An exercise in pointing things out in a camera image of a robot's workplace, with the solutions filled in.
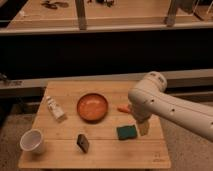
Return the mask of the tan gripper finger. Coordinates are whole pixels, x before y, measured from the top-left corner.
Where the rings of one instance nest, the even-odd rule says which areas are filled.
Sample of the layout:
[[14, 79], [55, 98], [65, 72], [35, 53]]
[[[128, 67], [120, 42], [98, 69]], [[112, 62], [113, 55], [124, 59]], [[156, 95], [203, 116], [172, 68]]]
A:
[[148, 120], [138, 124], [139, 133], [141, 136], [147, 135], [149, 132], [150, 123]]

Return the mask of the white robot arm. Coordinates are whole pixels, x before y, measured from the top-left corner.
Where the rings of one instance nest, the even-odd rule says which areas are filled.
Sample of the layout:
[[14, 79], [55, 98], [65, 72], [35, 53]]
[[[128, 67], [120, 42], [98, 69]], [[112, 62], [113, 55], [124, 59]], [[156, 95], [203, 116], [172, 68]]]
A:
[[136, 122], [142, 124], [156, 114], [213, 142], [213, 107], [168, 95], [166, 88], [164, 75], [152, 71], [129, 90], [128, 99]]

